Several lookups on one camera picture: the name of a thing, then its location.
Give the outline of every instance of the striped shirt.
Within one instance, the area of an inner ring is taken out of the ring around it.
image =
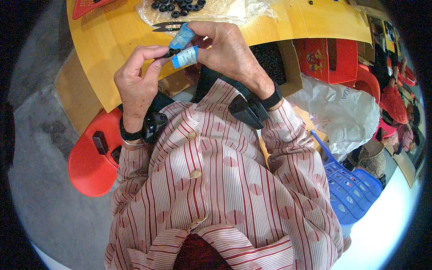
[[[228,105],[239,92],[217,80],[199,103],[161,110],[169,123],[149,156],[123,147],[107,269],[172,269],[198,234],[233,269],[329,269],[341,228],[306,125],[284,100],[261,134]]]

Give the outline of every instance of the scissors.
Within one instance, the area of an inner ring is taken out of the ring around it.
[[[153,30],[152,32],[178,31],[178,30],[180,30],[180,28],[166,28],[165,26],[167,26],[167,25],[183,25],[184,23],[187,23],[187,22],[161,22],[161,23],[156,23],[153,26],[154,27],[160,27],[160,28],[157,28],[157,29]]]

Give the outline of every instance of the hand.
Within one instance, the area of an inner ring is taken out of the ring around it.
[[[123,125],[127,132],[135,133],[141,130],[144,116],[158,92],[160,71],[169,58],[159,58],[165,55],[169,47],[161,45],[138,46],[129,56],[124,65],[114,74],[114,82],[120,93],[123,104]],[[154,60],[142,75],[141,67],[145,60]]]
[[[208,36],[198,49],[198,62],[237,80],[261,99],[274,93],[274,84],[246,44],[235,24],[192,21],[188,28],[198,36]]]

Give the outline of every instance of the black strap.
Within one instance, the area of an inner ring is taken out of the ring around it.
[[[273,81],[274,84],[274,93],[264,100],[261,100],[262,105],[264,106],[264,109],[268,111],[271,107],[275,106],[280,102],[282,99],[282,92],[280,91],[279,85]]]
[[[120,136],[126,141],[135,141],[137,139],[141,139],[143,137],[142,129],[135,133],[129,133],[124,129],[123,126],[123,116],[120,118]]]

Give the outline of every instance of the white plastic bag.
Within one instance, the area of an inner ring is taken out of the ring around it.
[[[372,138],[380,116],[374,97],[304,74],[302,82],[303,89],[289,96],[288,101],[309,112],[314,126],[327,134],[332,153],[349,153]]]
[[[144,0],[135,6],[138,15],[148,25],[160,22],[189,22],[212,21],[229,22],[238,26],[252,22],[258,16],[268,16],[279,20],[289,20],[286,13],[287,7],[292,0],[208,0],[205,7],[198,12],[190,12],[188,16],[180,16],[177,19],[171,17],[171,12],[159,12],[153,10],[153,0]],[[177,32],[165,32],[174,36]]]

